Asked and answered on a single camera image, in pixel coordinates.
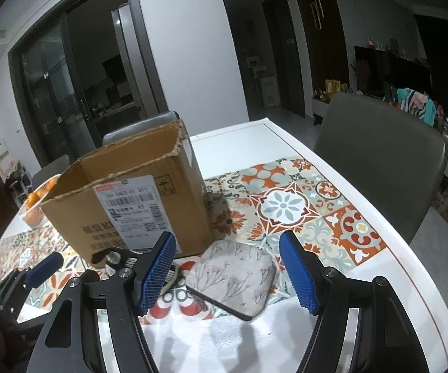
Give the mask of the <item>grey floral pouch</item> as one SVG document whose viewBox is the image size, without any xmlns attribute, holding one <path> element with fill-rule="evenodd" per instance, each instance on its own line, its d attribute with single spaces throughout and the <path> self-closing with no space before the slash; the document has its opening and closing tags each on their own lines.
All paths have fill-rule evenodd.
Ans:
<svg viewBox="0 0 448 373">
<path fill-rule="evenodd" d="M 185 278 L 189 292 L 234 317 L 251 321 L 263 311 L 276 267 L 268 253 L 233 240 L 213 242 Z"/>
</svg>

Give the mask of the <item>black white patterned pouch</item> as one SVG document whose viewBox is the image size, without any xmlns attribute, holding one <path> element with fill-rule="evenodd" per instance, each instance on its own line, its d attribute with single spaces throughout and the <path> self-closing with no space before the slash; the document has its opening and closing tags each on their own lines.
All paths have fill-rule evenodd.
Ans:
<svg viewBox="0 0 448 373">
<path fill-rule="evenodd" d="M 185 285 L 187 273 L 188 272 L 182 265 L 172 263 L 162 286 L 160 296 L 164 296 L 166 293 L 173 290 L 173 288 L 183 287 Z"/>
</svg>

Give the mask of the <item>white fruit basket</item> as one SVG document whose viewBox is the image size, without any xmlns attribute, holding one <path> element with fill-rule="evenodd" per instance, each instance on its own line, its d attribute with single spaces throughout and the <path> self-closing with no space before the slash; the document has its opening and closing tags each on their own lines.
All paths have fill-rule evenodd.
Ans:
<svg viewBox="0 0 448 373">
<path fill-rule="evenodd" d="M 29 228 L 35 229 L 42 227 L 47 221 L 44 211 L 41 209 L 41 204 L 45 197 L 50 193 L 56 183 L 59 174 L 48 178 L 44 183 L 42 183 L 38 188 L 32 191 L 21 205 L 18 211 L 18 217 L 23 221 Z"/>
</svg>

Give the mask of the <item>cardboard box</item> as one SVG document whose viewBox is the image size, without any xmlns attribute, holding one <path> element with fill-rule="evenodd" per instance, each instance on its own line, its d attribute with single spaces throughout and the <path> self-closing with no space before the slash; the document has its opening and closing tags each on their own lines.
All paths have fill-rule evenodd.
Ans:
<svg viewBox="0 0 448 373">
<path fill-rule="evenodd" d="M 213 241 L 206 189 L 185 124 L 175 120 L 79 158 L 41 209 L 89 264 L 109 247 L 149 250 L 164 232 L 179 257 Z"/>
</svg>

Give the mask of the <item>patterned table runner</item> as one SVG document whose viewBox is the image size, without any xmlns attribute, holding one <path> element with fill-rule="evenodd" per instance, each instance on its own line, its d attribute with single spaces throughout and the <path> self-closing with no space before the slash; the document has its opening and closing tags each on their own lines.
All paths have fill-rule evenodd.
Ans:
<svg viewBox="0 0 448 373">
<path fill-rule="evenodd" d="M 265 306 L 295 294 L 280 256 L 280 236 L 286 231 L 293 231 L 302 247 L 315 253 L 324 265 L 341 272 L 362 264 L 385 247 L 343 190 L 304 158 L 281 158 L 203 179 L 211 244 L 224 239 L 245 243 L 268 253 L 275 263 L 275 279 Z M 70 279 L 87 269 L 107 278 L 103 265 L 91 265 L 83 259 L 48 219 L 42 227 L 0 240 L 0 282 L 14 269 L 32 268 L 53 252 L 60 253 L 64 263 L 31 291 L 27 298 L 31 306 L 50 309 Z M 176 254 L 176 264 L 189 273 L 203 253 Z M 200 299 L 184 285 L 158 297 L 141 322 L 164 323 L 172 317 L 198 321 L 226 315 L 229 313 Z"/>
</svg>

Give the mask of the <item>white shoe rack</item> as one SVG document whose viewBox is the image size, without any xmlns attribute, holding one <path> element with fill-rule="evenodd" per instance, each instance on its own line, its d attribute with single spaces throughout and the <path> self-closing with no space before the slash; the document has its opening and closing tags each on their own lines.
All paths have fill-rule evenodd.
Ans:
<svg viewBox="0 0 448 373">
<path fill-rule="evenodd" d="M 17 207 L 20 207 L 26 201 L 31 193 L 32 181 L 26 168 L 17 163 L 12 172 L 9 173 L 5 180 L 5 187 L 12 196 Z"/>
</svg>

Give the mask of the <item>grey chair far left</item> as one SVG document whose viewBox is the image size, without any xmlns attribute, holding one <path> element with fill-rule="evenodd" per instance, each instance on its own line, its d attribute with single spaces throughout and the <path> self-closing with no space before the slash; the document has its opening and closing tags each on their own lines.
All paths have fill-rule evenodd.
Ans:
<svg viewBox="0 0 448 373">
<path fill-rule="evenodd" d="M 57 174 L 62 174 L 69 168 L 70 165 L 70 157 L 67 154 L 64 154 L 63 156 L 44 166 L 31 179 L 33 189 L 37 189 L 49 178 Z"/>
</svg>

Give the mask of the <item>grey chair right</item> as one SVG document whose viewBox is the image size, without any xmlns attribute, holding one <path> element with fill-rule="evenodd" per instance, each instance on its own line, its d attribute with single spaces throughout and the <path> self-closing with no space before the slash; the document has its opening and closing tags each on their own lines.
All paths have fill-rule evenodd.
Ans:
<svg viewBox="0 0 448 373">
<path fill-rule="evenodd" d="M 435 198 L 448 149 L 424 121 L 383 101 L 336 93 L 314 152 L 347 179 L 406 242 Z"/>
</svg>

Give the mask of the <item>grey chair behind box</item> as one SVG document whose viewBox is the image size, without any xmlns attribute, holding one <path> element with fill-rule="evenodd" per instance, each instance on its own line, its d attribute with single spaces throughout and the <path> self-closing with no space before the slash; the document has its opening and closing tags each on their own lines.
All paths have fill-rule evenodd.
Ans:
<svg viewBox="0 0 448 373">
<path fill-rule="evenodd" d="M 175 120 L 179 120 L 179 114 L 176 111 L 168 111 L 153 117 L 147 118 L 145 120 L 139 120 L 128 126 L 123 126 L 116 131 L 107 133 L 102 140 L 102 145 L 107 146 L 108 144 L 114 143 L 118 140 L 122 140 L 128 136 L 133 136 L 137 133 L 153 129 L 158 126 L 163 126 L 171 123 Z"/>
</svg>

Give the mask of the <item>black sliding glass door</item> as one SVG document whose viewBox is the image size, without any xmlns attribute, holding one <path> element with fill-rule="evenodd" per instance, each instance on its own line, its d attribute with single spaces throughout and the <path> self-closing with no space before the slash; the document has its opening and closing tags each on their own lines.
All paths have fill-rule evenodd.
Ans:
<svg viewBox="0 0 448 373">
<path fill-rule="evenodd" d="M 167 112 L 140 0 L 63 0 L 10 50 L 18 114 L 41 167 Z"/>
</svg>

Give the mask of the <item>colourful clothes pile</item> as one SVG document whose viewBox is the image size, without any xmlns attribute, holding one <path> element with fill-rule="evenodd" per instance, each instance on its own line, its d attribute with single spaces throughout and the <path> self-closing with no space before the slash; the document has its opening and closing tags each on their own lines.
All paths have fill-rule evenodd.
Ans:
<svg viewBox="0 0 448 373">
<path fill-rule="evenodd" d="M 422 120 L 428 126 L 433 127 L 438 114 L 438 106 L 427 95 L 414 89 L 390 88 L 383 101 L 401 111 Z"/>
</svg>

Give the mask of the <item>dark tv cabinet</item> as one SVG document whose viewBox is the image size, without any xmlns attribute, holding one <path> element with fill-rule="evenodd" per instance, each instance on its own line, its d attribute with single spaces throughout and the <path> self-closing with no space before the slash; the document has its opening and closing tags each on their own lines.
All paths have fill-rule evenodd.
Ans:
<svg viewBox="0 0 448 373">
<path fill-rule="evenodd" d="M 418 59 L 407 60 L 390 51 L 355 46 L 354 62 L 357 89 L 382 99 L 390 88 L 431 92 L 429 69 Z"/>
</svg>

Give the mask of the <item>wall intercom panel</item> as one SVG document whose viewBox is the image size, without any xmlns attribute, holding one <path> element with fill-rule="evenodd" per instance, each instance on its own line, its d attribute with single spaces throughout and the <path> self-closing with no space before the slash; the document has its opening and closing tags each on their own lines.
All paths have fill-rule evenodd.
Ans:
<svg viewBox="0 0 448 373">
<path fill-rule="evenodd" d="M 6 142 L 3 138 L 0 138 L 0 157 L 7 155 L 8 149 Z"/>
</svg>

